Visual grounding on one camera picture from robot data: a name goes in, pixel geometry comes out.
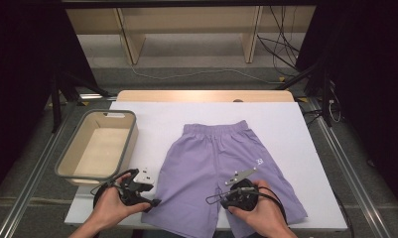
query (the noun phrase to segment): plastic container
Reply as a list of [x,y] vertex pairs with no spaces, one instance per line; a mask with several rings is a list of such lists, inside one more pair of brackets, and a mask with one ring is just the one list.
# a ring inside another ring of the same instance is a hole
[[128,169],[138,134],[132,111],[88,111],[57,162],[56,174],[74,185],[98,185]]

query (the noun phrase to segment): shorts logo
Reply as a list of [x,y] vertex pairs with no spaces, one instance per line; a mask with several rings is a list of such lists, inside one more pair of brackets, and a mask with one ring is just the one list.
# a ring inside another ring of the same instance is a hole
[[263,159],[258,159],[258,160],[256,160],[257,161],[257,164],[260,166],[261,164],[263,164],[264,162],[263,162]]

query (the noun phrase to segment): shorts waistband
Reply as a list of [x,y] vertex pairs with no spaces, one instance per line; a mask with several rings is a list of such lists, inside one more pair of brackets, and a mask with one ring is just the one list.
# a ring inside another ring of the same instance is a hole
[[248,129],[246,121],[240,121],[232,125],[206,126],[202,124],[187,124],[184,126],[184,133],[204,134],[204,135],[222,135],[235,133]]

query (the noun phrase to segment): black cable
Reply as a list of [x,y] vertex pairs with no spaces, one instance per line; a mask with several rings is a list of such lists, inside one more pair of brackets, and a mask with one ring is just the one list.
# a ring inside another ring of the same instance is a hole
[[[293,65],[289,64],[289,63],[286,62],[284,59],[282,59],[282,58],[279,57],[277,54],[275,54],[272,50],[270,50],[270,49],[266,46],[266,44],[263,43],[263,41],[261,40],[261,38],[260,38],[258,35],[257,35],[257,38],[258,38],[258,40],[260,41],[260,43],[261,43],[261,45],[263,46],[263,48],[264,48],[269,54],[271,54],[273,57],[276,57],[277,59],[281,60],[282,62],[284,62],[285,64],[287,64],[289,67],[293,68],[294,70],[297,70]],[[280,74],[282,74],[282,75],[294,76],[294,75],[292,75],[292,74],[288,74],[288,73],[285,73],[285,72],[281,71],[281,70],[276,66],[275,63],[273,63],[273,66],[274,66],[275,70],[276,70],[277,72],[279,72]]]
[[270,50],[270,48],[268,48],[266,46],[266,44],[263,43],[263,41],[261,40],[261,38],[257,35],[258,40],[260,41],[260,43],[263,45],[263,48],[269,52],[271,55],[273,55],[273,57],[276,57],[277,59],[281,60],[282,62],[284,62],[285,64],[287,64],[289,67],[293,68],[294,70],[297,70],[297,68],[294,65],[291,65],[290,63],[286,62],[284,59],[282,59],[281,57],[279,57],[279,55],[277,55],[275,52],[273,52],[272,50]]
[[335,98],[335,101],[337,102],[338,110],[340,111],[340,110],[341,110],[340,102],[338,101],[338,98],[337,98],[337,96],[335,95],[334,90],[331,89],[331,93],[332,93],[332,96]]
[[[271,39],[268,39],[268,38],[262,38],[262,37],[259,37],[261,40],[264,40],[264,41],[268,41],[268,42],[273,42],[273,43],[278,43],[278,42],[276,42],[275,40],[271,40]],[[287,46],[286,44],[284,44],[284,43],[278,43],[278,44],[280,44],[280,45],[282,45],[282,46]],[[292,51],[295,51],[295,52],[299,52],[300,50],[298,50],[298,49],[296,49],[296,48],[291,48],[291,50]]]
[[304,107],[298,103],[298,105],[300,106],[301,112],[303,113],[303,115],[305,115],[307,112],[305,111]]
[[[278,35],[278,39],[276,40],[276,44],[275,44],[275,47],[274,47],[274,49],[273,49],[274,54],[277,54],[277,53],[276,53],[276,49],[277,49],[277,46],[278,46],[278,43],[279,43],[279,39],[280,39],[280,35]],[[275,61],[275,58],[274,58],[274,57],[272,57],[272,62],[273,62],[273,66],[276,68],[277,65],[276,65],[276,61]]]
[[270,8],[270,11],[271,11],[271,13],[272,13],[272,15],[273,15],[273,18],[275,19],[276,25],[278,26],[278,29],[279,29],[278,41],[279,41],[279,38],[282,37],[284,43],[285,43],[289,48],[293,48],[293,46],[292,46],[292,45],[289,43],[289,41],[286,39],[285,33],[284,33],[284,29],[283,29],[283,23],[284,23],[285,14],[286,14],[286,8],[282,6],[282,14],[281,14],[281,16],[282,16],[282,26],[279,24],[279,21],[278,21],[278,19],[277,19],[275,13],[274,13],[274,11],[273,11],[273,8],[272,8],[271,6],[269,6],[269,8]]
[[306,112],[303,113],[303,116],[305,116],[307,114],[320,114],[320,113],[322,113],[321,109],[313,110],[313,111],[306,111]]
[[272,200],[273,202],[275,202],[275,204],[279,207],[280,212],[282,213],[282,216],[283,216],[283,219],[285,220],[285,223],[288,224],[288,221],[287,221],[287,218],[286,218],[285,207],[283,207],[283,204],[282,204],[281,200],[279,199],[279,197],[276,195],[276,193],[275,193],[274,191],[272,191],[270,188],[265,187],[265,186],[260,186],[260,187],[258,187],[258,188],[259,188],[259,189],[260,189],[260,188],[262,188],[262,189],[267,189],[267,190],[271,191],[271,192],[275,195],[275,197],[276,197],[277,199],[274,198],[274,197],[272,197],[272,196],[270,196],[270,195],[268,195],[268,194],[265,194],[265,193],[262,193],[262,192],[259,192],[259,191],[247,190],[247,191],[242,191],[242,192],[243,192],[243,193],[249,193],[249,194],[260,195],[260,196],[263,196],[263,197],[265,197],[265,198],[267,198],[267,199],[270,199],[270,200]]
[[319,115],[317,115],[317,117],[315,117],[312,121],[307,123],[307,127],[310,128],[310,126],[319,118],[323,116],[323,113],[320,113]]
[[346,224],[349,227],[349,231],[350,231],[350,237],[355,237],[355,233],[353,230],[353,225],[352,225],[352,221],[350,220],[350,216],[349,214],[347,214],[346,208],[343,205],[343,202],[341,201],[340,197],[338,197],[337,193],[335,193],[335,191],[333,190],[332,193],[334,194],[335,199],[337,200],[339,206],[342,208],[342,211],[344,213],[344,218],[346,220]]
[[295,26],[295,14],[297,13],[298,6],[295,6],[294,14],[292,14],[292,27],[291,27],[291,38],[289,41],[292,41],[292,34],[294,33],[294,26]]
[[108,180],[108,181],[105,181],[105,182],[99,184],[98,186],[94,187],[94,188],[90,191],[90,194],[95,195],[95,194],[93,193],[93,191],[96,190],[96,189],[99,188],[99,187],[104,186],[104,185],[106,185],[107,187],[112,187],[112,186],[118,187],[118,186],[114,185],[114,183],[115,183],[119,178],[121,178],[122,176],[124,176],[124,175],[126,175],[126,174],[128,174],[128,173],[130,173],[130,172],[132,172],[132,170],[124,171],[124,172],[122,172],[122,173],[116,175],[114,178],[112,178],[112,179],[110,179],[110,180]]

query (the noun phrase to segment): forearm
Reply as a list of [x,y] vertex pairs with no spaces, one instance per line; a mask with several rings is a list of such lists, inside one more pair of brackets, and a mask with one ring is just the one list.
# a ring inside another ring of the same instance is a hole
[[284,228],[284,229],[278,229],[276,231],[270,231],[270,232],[264,232],[263,234],[260,234],[264,237],[267,238],[296,238],[297,236],[292,232],[289,228]]
[[97,226],[90,224],[90,222],[85,222],[79,226],[69,238],[90,238],[96,235],[100,229]]

